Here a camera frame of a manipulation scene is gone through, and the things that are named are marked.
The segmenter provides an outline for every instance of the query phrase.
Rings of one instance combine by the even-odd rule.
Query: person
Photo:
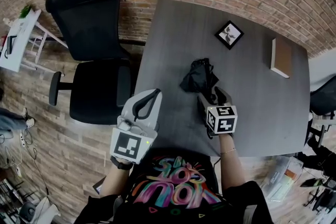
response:
[[[303,162],[304,167],[323,171],[325,176],[336,178],[336,154],[324,146],[318,147],[319,143],[315,135],[308,140],[307,144],[316,155],[307,156],[300,152],[296,158]]]
[[[272,223],[261,189],[256,182],[245,181],[232,137],[221,134],[219,141],[222,196],[209,156],[153,148],[131,175],[130,163],[112,157],[100,198],[89,197],[75,224],[136,223],[141,219],[148,223]]]
[[[33,118],[28,119],[27,108],[24,108],[22,115],[0,108],[0,134],[13,130],[25,130],[31,128],[34,123]]]

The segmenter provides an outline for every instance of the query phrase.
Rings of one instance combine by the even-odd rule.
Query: forearm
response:
[[[219,135],[219,141],[221,144],[222,190],[244,184],[245,177],[242,164],[238,158],[237,151],[232,151],[235,148],[232,137],[228,134],[221,134]]]
[[[127,164],[128,162],[118,159],[119,162]],[[118,169],[113,163],[110,172],[106,176],[100,190],[100,198],[109,195],[120,195],[126,185],[129,177],[129,170]]]

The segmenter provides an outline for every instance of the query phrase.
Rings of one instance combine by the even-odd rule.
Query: black picture frame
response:
[[[219,34],[221,32],[223,32],[223,30],[228,27],[229,25],[232,25],[233,27],[235,27],[239,32],[240,35],[235,39],[235,41],[230,45],[228,42],[226,42],[226,40],[224,38],[222,38]],[[231,22],[230,20],[215,34],[215,37],[217,37],[219,39],[219,41],[221,43],[223,43],[225,45],[225,47],[227,47],[229,50],[231,50],[236,43],[241,39],[241,37],[244,35],[243,31],[241,31],[239,29],[239,27],[237,27],[233,22]]]

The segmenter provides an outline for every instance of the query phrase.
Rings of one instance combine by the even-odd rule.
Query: gray table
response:
[[[245,34],[228,50],[214,34],[231,20]],[[292,47],[292,76],[271,71],[272,40],[277,34],[259,24],[216,9],[159,0],[144,49],[135,92],[163,93],[160,129],[154,146],[178,146],[209,156],[219,153],[199,119],[196,94],[179,84],[192,61],[209,58],[217,86],[232,96],[238,122],[234,140],[240,156],[268,156],[301,151],[309,112],[307,52]]]

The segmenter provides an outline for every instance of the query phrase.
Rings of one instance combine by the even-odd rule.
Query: book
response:
[[[281,38],[275,38],[272,41],[272,61],[271,70],[288,79],[292,71],[292,53]]]

